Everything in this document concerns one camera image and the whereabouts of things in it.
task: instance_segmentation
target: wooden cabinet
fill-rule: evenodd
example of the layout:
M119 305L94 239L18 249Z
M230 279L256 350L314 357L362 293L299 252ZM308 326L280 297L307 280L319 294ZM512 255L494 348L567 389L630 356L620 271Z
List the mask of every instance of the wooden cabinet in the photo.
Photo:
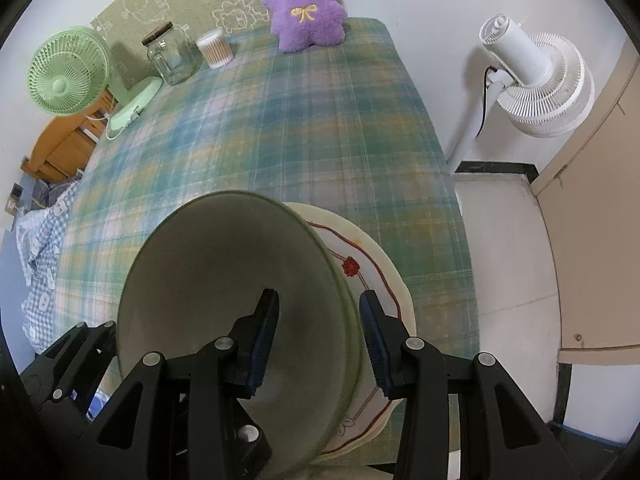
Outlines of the wooden cabinet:
M100 137L106 125L103 113L110 112L115 101L105 90L89 108L72 116L55 117L40 134L31 156L20 169L33 178L60 182L84 170L95 147L83 130Z
M599 350L593 364L640 363L640 70L538 200L558 276L562 348Z

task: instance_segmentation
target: green fan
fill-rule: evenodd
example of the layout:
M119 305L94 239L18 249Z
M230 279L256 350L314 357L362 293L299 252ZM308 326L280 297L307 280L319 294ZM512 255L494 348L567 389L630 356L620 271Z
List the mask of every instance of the green fan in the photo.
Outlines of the green fan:
M113 69L107 44L88 27L72 27L49 38L34 54L28 76L36 104L60 116L81 112L109 88L120 104L109 121L113 131L129 126L161 84L159 77L147 77L127 90Z

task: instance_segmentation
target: white wall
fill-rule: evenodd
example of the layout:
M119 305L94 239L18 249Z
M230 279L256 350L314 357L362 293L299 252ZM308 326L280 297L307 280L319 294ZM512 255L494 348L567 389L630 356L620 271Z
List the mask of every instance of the white wall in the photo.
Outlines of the white wall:
M626 444L640 422L640 365L573 365L564 424Z
M386 24L435 126L445 155L463 131L482 89L489 58L478 49L485 20L504 12L529 34L569 38L593 72L596 92L606 83L626 34L603 0L344 0L350 16L373 16ZM516 130L498 109L466 160L530 162L538 170L569 134L534 139Z
M35 49L51 34L89 22L113 0L34 0L0 50L0 198L18 182L21 158L50 116L26 91L26 70ZM485 19L506 12L527 32L546 30L570 38L583 52L599 92L615 66L625 33L603 0L343 0L350 16L384 22L433 120L445 154L466 125L481 91L489 59L478 50ZM532 162L541 169L566 137L544 140L515 130L499 110L467 159ZM4 226L6 214L0 214Z

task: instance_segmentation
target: blue checkered cloth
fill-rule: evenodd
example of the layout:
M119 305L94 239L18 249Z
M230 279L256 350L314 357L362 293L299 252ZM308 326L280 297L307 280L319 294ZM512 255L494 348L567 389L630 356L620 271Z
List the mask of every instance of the blue checkered cloth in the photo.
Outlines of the blue checkered cloth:
M38 354L44 352L55 340L53 315L58 257L79 184L75 182L69 186L54 206L49 208L47 217L31 240L27 264L33 273L29 294L22 302L22 330Z

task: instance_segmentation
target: green bowl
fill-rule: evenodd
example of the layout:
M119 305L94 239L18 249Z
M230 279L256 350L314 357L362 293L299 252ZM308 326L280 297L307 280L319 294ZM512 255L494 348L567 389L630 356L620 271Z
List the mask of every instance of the green bowl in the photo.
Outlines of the green bowl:
M260 475L273 479L311 462L335 434L362 360L348 286L300 216L245 191L176 210L129 271L117 347L123 377L147 352L197 352L251 314L264 288L278 291L280 319L264 384L241 402L273 449Z

